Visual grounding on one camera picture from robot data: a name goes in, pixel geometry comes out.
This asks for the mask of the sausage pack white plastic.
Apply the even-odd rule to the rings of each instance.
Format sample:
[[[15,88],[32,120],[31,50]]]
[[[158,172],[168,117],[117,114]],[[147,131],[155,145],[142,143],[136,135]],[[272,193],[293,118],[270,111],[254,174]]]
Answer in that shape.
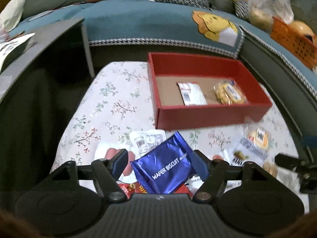
[[[128,164],[120,176],[119,181],[126,184],[135,183],[137,178],[135,177],[130,161],[137,159],[138,152],[133,146],[124,143],[109,143],[101,141],[95,151],[95,160],[104,158],[110,160],[118,154],[121,149],[126,149],[126,151],[128,151]]]

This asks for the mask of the red Trolli candy bag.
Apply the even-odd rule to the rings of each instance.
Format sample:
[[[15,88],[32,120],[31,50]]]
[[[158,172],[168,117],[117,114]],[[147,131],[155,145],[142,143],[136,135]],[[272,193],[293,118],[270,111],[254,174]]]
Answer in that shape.
[[[122,191],[126,194],[127,198],[130,199],[131,196],[135,193],[141,193],[141,194],[150,194],[148,190],[145,189],[144,186],[142,186],[139,182],[127,184],[127,183],[118,183]],[[182,184],[180,185],[175,191],[173,191],[171,194],[186,194],[189,196],[189,198],[193,197],[193,193],[189,190],[189,188]]]

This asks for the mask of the white Loacker wafer packet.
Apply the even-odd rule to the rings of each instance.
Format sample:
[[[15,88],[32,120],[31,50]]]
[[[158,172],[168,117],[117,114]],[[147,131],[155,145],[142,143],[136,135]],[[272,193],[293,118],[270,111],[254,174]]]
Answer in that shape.
[[[268,153],[245,137],[241,137],[238,142],[228,151],[230,163],[236,166],[243,166],[247,161],[262,165],[268,157]]]

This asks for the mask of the clear bread roll packet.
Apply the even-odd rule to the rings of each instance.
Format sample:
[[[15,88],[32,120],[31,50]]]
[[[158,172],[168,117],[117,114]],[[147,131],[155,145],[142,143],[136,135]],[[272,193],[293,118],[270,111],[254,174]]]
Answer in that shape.
[[[247,138],[258,148],[267,151],[270,146],[270,133],[262,127],[252,127],[247,131]]]

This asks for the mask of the blue wafer biscuit packet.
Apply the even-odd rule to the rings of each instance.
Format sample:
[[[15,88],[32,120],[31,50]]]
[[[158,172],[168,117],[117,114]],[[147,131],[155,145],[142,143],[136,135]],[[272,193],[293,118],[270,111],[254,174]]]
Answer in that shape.
[[[193,150],[179,132],[131,162],[137,181],[149,194],[170,194],[195,175]]]

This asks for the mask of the white barcode snack packet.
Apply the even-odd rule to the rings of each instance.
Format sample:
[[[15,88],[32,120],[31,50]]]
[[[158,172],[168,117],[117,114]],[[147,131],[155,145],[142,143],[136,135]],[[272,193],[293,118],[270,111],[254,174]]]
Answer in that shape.
[[[136,159],[152,151],[167,139],[164,130],[132,131],[129,137]]]

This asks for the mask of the yellow cookies clear packet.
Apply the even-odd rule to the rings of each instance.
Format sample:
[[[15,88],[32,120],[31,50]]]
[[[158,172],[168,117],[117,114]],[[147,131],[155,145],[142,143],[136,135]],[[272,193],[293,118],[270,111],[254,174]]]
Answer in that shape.
[[[234,80],[219,82],[214,86],[214,93],[221,104],[234,105],[248,102],[246,95]]]

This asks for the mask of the small white label packet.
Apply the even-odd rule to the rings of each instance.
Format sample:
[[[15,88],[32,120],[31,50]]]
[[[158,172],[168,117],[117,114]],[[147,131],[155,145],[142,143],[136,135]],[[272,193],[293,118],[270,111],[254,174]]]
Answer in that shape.
[[[182,100],[185,106],[203,106],[207,105],[204,94],[196,82],[178,82]]]

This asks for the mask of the red cardboard box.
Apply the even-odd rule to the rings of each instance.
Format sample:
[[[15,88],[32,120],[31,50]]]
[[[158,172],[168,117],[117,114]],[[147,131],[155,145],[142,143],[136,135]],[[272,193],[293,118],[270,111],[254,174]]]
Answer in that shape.
[[[257,80],[239,61],[197,54],[149,53],[148,75],[155,127],[166,131],[259,122],[272,103]],[[214,86],[234,80],[244,92],[246,104],[218,102]],[[196,82],[207,105],[185,106],[178,82]]]

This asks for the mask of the orange plastic basket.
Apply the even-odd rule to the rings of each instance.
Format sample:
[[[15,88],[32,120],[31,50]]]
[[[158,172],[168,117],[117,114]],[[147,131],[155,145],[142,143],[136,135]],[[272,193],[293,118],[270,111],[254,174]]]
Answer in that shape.
[[[316,45],[283,20],[274,17],[270,37],[297,57],[307,68],[316,67]]]

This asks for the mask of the dark grey side table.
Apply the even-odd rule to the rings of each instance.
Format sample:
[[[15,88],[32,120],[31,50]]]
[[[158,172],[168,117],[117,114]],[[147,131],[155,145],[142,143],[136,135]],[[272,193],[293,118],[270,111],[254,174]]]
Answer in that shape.
[[[82,35],[89,74],[94,78],[95,71],[88,43],[87,27],[83,22],[83,18],[74,18],[62,20],[36,29],[34,31],[35,35],[32,37],[34,45],[10,63],[10,65],[1,73],[1,100],[4,99],[14,83],[41,53],[49,48],[53,42],[57,41],[58,38],[76,27],[79,27],[80,34]]]

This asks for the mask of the white paper packet on table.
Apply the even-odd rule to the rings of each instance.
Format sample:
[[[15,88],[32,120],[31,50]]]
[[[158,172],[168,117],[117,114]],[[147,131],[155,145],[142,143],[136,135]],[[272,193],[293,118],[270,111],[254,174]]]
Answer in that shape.
[[[12,39],[1,44],[0,70],[1,73],[19,58],[25,51],[33,46],[35,32]]]

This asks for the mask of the clear plastic bag with food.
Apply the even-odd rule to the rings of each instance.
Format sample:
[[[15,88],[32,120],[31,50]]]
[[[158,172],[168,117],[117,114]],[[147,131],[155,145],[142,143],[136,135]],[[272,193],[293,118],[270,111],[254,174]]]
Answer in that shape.
[[[274,17],[287,24],[294,21],[290,0],[248,0],[249,22],[251,25],[270,33]]]

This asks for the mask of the white cloth on sofa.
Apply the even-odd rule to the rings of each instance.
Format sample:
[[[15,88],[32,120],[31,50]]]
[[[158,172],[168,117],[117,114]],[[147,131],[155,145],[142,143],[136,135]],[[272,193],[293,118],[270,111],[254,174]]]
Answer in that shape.
[[[10,32],[20,22],[26,0],[11,0],[0,14],[1,30]]]

